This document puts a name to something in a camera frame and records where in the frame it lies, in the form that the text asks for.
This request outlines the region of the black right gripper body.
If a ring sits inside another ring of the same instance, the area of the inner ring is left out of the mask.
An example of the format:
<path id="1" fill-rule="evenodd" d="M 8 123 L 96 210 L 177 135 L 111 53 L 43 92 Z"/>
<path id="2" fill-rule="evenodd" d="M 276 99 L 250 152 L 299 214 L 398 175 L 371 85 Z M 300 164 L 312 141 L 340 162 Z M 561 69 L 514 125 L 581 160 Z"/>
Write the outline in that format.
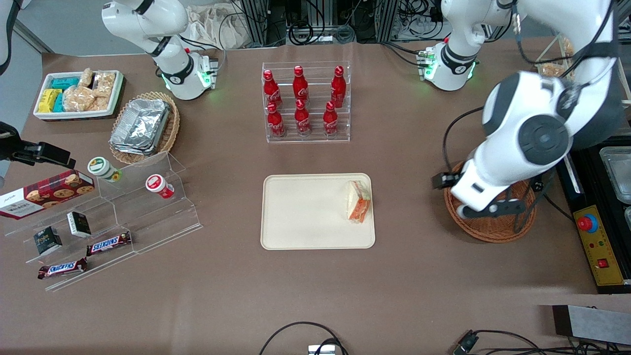
<path id="1" fill-rule="evenodd" d="M 0 159 L 16 161 L 14 154 L 23 147 L 22 139 L 16 128 L 0 122 Z"/>

